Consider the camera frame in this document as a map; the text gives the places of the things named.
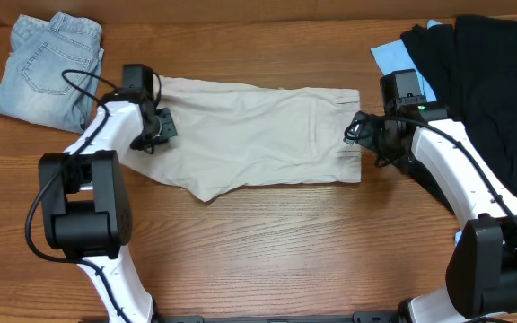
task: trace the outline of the black cloth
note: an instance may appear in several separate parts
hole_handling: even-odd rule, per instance
[[[455,29],[415,26],[400,37],[437,99],[517,196],[517,22],[460,16]]]

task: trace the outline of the black cable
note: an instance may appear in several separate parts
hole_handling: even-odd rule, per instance
[[[157,93],[157,97],[153,102],[154,109],[157,110],[157,106],[159,105],[159,102],[161,102],[161,77],[157,74],[157,72],[153,71],[153,74],[157,76],[157,80],[159,81],[159,92]]]
[[[66,74],[67,73],[78,73],[78,74],[90,75],[91,77],[95,77],[95,78],[99,79],[100,81],[105,82],[106,84],[108,84],[111,87],[115,88],[115,90],[118,89],[113,83],[111,83],[111,82],[109,82],[107,80],[104,80],[104,79],[102,79],[101,77],[99,77],[97,75],[89,74],[89,73],[87,73],[85,71],[77,71],[77,70],[69,69],[69,70],[65,70],[65,71],[63,71],[63,73],[61,73],[61,76],[63,77],[63,79],[67,83],[69,83],[69,85],[73,86],[76,90],[78,90],[82,94],[84,94],[84,95],[88,96],[89,98],[93,99],[95,102],[97,102],[98,107],[101,107],[101,108],[103,108],[105,110],[105,118],[103,118],[103,120],[100,122],[100,124],[97,127],[97,129],[95,129],[95,131],[93,131],[87,138],[85,138],[85,141],[81,145],[81,147],[79,147],[76,151],[73,152],[73,154],[71,156],[69,156],[69,158],[66,159],[66,161],[61,166],[61,169],[58,170],[51,177],[51,179],[49,179],[47,181],[47,183],[41,188],[39,193],[35,196],[35,199],[33,200],[33,203],[31,204],[31,208],[30,208],[30,210],[28,212],[27,220],[25,221],[25,240],[26,240],[27,245],[29,246],[30,250],[33,252],[33,254],[35,254],[35,256],[37,256],[37,257],[39,257],[41,259],[44,259],[44,260],[47,260],[47,261],[51,261],[51,262],[62,263],[62,264],[67,263],[67,264],[84,265],[84,266],[88,266],[88,267],[92,268],[95,271],[95,274],[103,282],[103,285],[105,286],[105,291],[107,292],[107,295],[109,296],[110,302],[111,302],[113,308],[115,309],[115,311],[117,312],[117,315],[120,316],[121,318],[123,318],[123,320],[126,323],[132,323],[131,320],[127,317],[127,315],[125,315],[123,310],[119,307],[119,305],[117,303],[117,300],[115,300],[115,296],[113,295],[113,291],[110,288],[109,282],[107,281],[107,277],[105,276],[105,274],[103,273],[103,271],[102,271],[102,269],[100,267],[98,267],[97,265],[93,264],[92,262],[84,260],[84,259],[70,260],[70,259],[66,259],[66,258],[58,258],[58,257],[53,257],[53,256],[50,256],[50,255],[46,255],[45,253],[43,253],[39,249],[37,249],[37,247],[33,243],[33,239],[31,238],[31,224],[33,222],[33,216],[35,215],[35,210],[37,210],[37,206],[41,202],[41,199],[43,198],[45,193],[47,193],[47,191],[49,190],[49,187],[51,186],[51,184],[53,184],[53,182],[59,177],[59,175],[61,175],[61,173],[65,170],[65,168],[75,159],[75,157],[77,157],[80,153],[82,153],[85,150],[85,148],[87,148],[89,146],[89,144],[91,144],[93,139],[97,136],[97,134],[99,134],[99,132],[103,129],[105,124],[107,124],[107,120],[110,117],[109,109],[107,109],[107,107],[103,103],[101,103],[99,101],[99,99],[97,99],[94,95],[90,94],[86,90],[80,88],[79,86],[77,86],[74,83],[72,83],[71,81],[69,81],[66,78]]]
[[[93,73],[89,73],[89,72],[85,72],[85,71],[79,71],[79,70],[74,70],[74,69],[66,69],[65,71],[63,71],[63,72],[61,73],[61,76],[63,77],[63,79],[64,79],[67,83],[69,83],[69,85],[73,86],[74,88],[76,88],[77,90],[79,90],[80,92],[82,92],[83,94],[85,94],[86,96],[90,97],[91,99],[93,99],[93,98],[94,98],[94,100],[95,100],[95,99],[97,99],[97,98],[96,98],[94,95],[92,95],[92,94],[90,94],[89,92],[87,92],[86,90],[84,90],[84,89],[80,88],[79,86],[77,86],[77,85],[73,84],[71,81],[67,80],[67,78],[65,77],[65,74],[67,74],[67,73],[85,74],[85,75],[90,76],[90,77],[92,77],[92,78],[96,78],[97,80],[99,80],[99,81],[101,81],[101,82],[103,82],[103,83],[107,84],[108,86],[112,87],[112,88],[113,88],[113,90],[115,90],[116,92],[118,92],[118,87],[117,87],[117,85],[115,85],[115,84],[111,83],[110,81],[105,80],[104,78],[102,78],[102,77],[100,77],[100,76],[98,76],[98,75],[95,75],[95,74],[93,74]]]
[[[372,133],[368,133],[366,135],[352,135],[350,133],[351,131],[353,131],[356,128],[356,126],[360,126],[360,125],[362,125],[361,120],[354,120],[353,123],[345,129],[345,133],[344,133],[345,138],[349,139],[349,140],[358,141],[358,140],[363,140],[363,139],[373,136]]]
[[[498,203],[498,205],[500,205],[500,207],[502,208],[504,213],[506,213],[508,218],[510,218],[510,220],[512,221],[512,223],[514,224],[514,226],[517,229],[517,218],[516,218],[516,216],[512,213],[512,211],[510,211],[510,209],[508,208],[506,203],[503,201],[502,196],[500,196],[498,194],[498,192],[495,190],[495,188],[492,186],[492,183],[490,182],[490,179],[488,179],[486,174],[484,174],[484,171],[482,170],[480,165],[476,162],[476,160],[469,153],[469,151],[466,148],[464,148],[464,146],[462,145],[462,143],[460,141],[457,141],[456,139],[452,138],[450,135],[446,134],[445,132],[443,132],[442,130],[438,129],[437,127],[430,126],[430,125],[428,125],[427,123],[424,123],[424,122],[416,121],[416,120],[409,119],[409,118],[399,118],[399,117],[390,117],[390,116],[384,116],[384,117],[378,117],[378,118],[381,119],[381,120],[392,120],[392,121],[404,122],[404,123],[407,123],[409,125],[426,128],[426,129],[436,133],[437,135],[440,135],[441,137],[443,137],[444,139],[448,140],[452,144],[454,144],[456,146],[456,148],[460,149],[460,151],[464,154],[464,156],[466,156],[466,158],[468,159],[470,164],[474,167],[474,169],[478,173],[478,176],[482,179],[482,181],[484,182],[484,184],[488,188],[488,191],[492,195],[492,198]],[[351,125],[346,130],[349,130],[349,129],[354,128],[354,127],[355,127],[355,125],[354,126]],[[352,138],[352,136],[347,136],[346,138],[354,140]]]

